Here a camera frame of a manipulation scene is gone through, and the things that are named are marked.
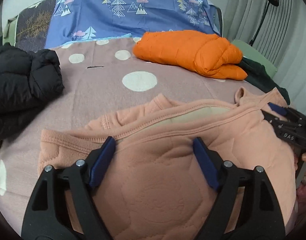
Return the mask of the pink sleeve right forearm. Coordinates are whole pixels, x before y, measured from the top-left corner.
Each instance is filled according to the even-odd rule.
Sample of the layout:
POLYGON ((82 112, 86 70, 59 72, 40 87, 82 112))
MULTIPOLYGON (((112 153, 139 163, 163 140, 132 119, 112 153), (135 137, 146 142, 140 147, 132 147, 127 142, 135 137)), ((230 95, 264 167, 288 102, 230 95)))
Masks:
POLYGON ((301 228, 306 223, 306 176, 297 189, 298 216, 294 228, 301 228))

